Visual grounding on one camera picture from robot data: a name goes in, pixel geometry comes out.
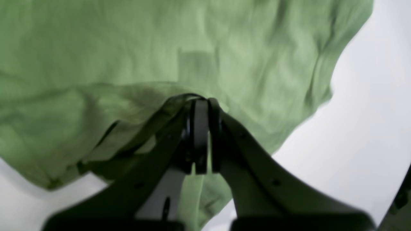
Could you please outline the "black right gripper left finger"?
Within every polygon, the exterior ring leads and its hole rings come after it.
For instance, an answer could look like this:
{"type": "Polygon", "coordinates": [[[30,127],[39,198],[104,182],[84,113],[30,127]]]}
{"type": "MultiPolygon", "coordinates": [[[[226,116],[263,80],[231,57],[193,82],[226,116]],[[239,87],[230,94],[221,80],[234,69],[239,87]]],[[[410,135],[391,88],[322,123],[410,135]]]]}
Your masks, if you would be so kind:
{"type": "Polygon", "coordinates": [[[44,231],[184,231],[177,220],[192,164],[207,171],[205,98],[188,101],[141,162],[100,193],[54,214],[44,231]]]}

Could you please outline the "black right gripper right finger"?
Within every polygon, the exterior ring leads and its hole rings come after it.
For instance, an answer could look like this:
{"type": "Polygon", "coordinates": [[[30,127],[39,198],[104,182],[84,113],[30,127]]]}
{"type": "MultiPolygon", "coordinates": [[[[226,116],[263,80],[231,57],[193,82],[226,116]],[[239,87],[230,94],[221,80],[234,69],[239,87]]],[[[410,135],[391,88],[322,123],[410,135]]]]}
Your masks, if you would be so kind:
{"type": "Polygon", "coordinates": [[[310,187],[274,161],[248,130],[208,100],[212,166],[228,183],[232,231],[374,231],[371,217],[310,187]]]}

